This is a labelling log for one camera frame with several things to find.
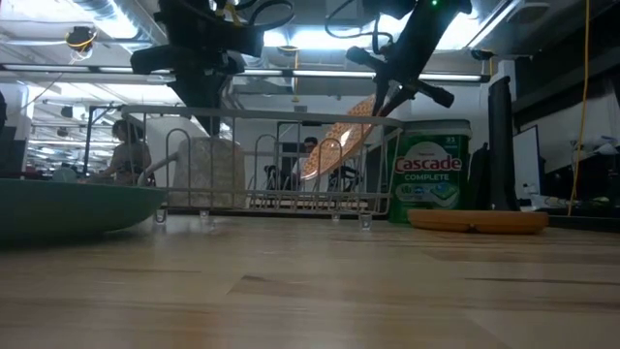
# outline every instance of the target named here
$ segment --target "ceiling light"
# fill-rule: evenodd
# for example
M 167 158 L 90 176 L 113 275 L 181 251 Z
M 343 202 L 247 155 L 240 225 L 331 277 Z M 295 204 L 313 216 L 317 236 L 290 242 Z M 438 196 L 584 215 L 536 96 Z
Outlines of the ceiling light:
M 334 31 L 336 35 L 359 33 L 359 29 Z M 299 49 L 347 49 L 353 46 L 366 47 L 368 37 L 354 39 L 338 39 L 329 36 L 325 30 L 303 30 L 296 32 L 291 39 L 291 46 Z
M 279 48 L 289 44 L 284 34 L 279 30 L 268 30 L 263 34 L 264 45 L 268 48 Z
M 282 71 L 277 69 L 246 69 L 237 74 L 238 77 L 282 77 Z
M 419 79 L 426 81 L 454 81 L 454 82 L 480 82 L 480 75 L 460 75 L 460 74 L 420 74 Z
M 309 78 L 309 77 L 317 77 L 317 78 L 366 78 L 372 79 L 375 77 L 374 72 L 338 72 L 338 71 L 308 71 L 308 70 L 299 70 L 293 71 L 294 77 L 299 78 Z
M 129 67 L 101 67 L 99 70 L 102 73 L 110 74 L 133 74 L 134 70 Z
M 54 72 L 54 73 L 88 73 L 88 67 L 72 65 L 39 65 L 39 64 L 4 64 L 4 69 L 12 71 Z
M 476 35 L 470 42 L 467 44 L 468 48 L 475 48 L 478 44 L 484 40 L 492 31 L 497 27 L 508 15 L 511 14 L 512 10 L 516 8 L 522 0 L 512 0 L 509 5 L 498 15 L 496 15 L 486 26 L 482 29 L 478 35 Z
M 46 148 L 46 147 L 42 147 L 41 149 L 39 149 L 39 151 L 41 151 L 43 154 L 48 154 L 48 155 L 53 155 L 56 153 L 56 151 L 54 151 L 53 149 Z
M 30 140 L 31 144 L 47 144 L 47 145 L 77 145 L 84 146 L 86 141 L 41 141 L 41 140 Z M 91 142 L 92 146 L 117 146 L 120 143 L 117 142 Z
M 379 31 L 388 32 L 394 35 L 395 39 L 405 29 L 407 21 L 411 13 L 406 14 L 401 19 L 396 19 L 392 16 L 381 15 L 379 19 Z M 375 21 L 364 25 L 362 27 L 363 32 L 373 31 Z M 479 15 L 475 11 L 472 11 L 469 15 L 459 13 L 456 15 L 452 23 L 446 29 L 446 32 L 442 36 L 442 39 L 437 44 L 435 49 L 437 50 L 451 50 L 464 48 L 467 43 L 472 41 L 480 29 Z M 370 36 L 364 37 L 366 48 L 372 45 L 372 38 Z

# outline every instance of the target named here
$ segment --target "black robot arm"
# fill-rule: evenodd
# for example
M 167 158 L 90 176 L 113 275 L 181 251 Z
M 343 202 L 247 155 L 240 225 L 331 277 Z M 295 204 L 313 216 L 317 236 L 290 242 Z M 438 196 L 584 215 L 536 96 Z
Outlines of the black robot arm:
M 414 99 L 418 92 L 446 108 L 451 107 L 454 96 L 441 87 L 420 81 L 419 75 L 456 15 L 472 11 L 470 0 L 364 0 L 363 5 L 371 12 L 397 18 L 413 11 L 398 40 L 384 49 L 385 61 L 372 57 L 362 48 L 347 51 L 348 59 L 377 73 L 373 114 L 387 116 L 403 102 Z M 391 80 L 399 82 L 401 88 L 384 106 Z
M 222 11 L 226 0 L 216 0 L 216 11 L 209 9 L 208 0 L 159 0 L 160 12 L 155 20 L 164 23 L 169 44 L 134 52 L 131 65 L 136 74 L 151 74 L 170 69 L 176 79 L 169 83 L 188 107 L 220 108 L 220 93 L 227 76 L 243 73 L 243 63 L 229 52 L 261 56 L 263 34 L 294 17 L 288 0 L 266 0 L 257 6 L 247 23 L 227 21 Z M 258 3 L 247 0 L 234 8 L 245 10 Z M 271 6 L 290 9 L 287 16 L 268 24 L 256 24 L 258 15 Z M 209 135 L 219 133 L 219 117 L 196 115 Z

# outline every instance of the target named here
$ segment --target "cascade logo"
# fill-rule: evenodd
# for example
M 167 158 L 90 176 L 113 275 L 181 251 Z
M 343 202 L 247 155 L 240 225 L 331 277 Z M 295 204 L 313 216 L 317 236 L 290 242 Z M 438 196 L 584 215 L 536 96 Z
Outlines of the cascade logo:
M 407 152 L 406 156 L 396 159 L 396 172 L 404 174 L 416 171 L 460 171 L 461 159 L 452 155 L 435 143 L 419 143 Z

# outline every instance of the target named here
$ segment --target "wooden table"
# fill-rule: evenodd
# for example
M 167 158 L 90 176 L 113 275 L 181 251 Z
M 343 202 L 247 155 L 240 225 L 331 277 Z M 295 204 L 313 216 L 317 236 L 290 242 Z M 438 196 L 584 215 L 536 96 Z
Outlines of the wooden table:
M 618 348 L 620 235 L 173 216 L 0 251 L 0 348 Z

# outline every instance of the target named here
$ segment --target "teal bowl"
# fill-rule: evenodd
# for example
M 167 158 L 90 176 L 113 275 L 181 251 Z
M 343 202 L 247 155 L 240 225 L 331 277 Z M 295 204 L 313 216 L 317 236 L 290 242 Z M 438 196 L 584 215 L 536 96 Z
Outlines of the teal bowl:
M 126 229 L 165 198 L 165 191 L 151 188 L 0 179 L 0 238 Z

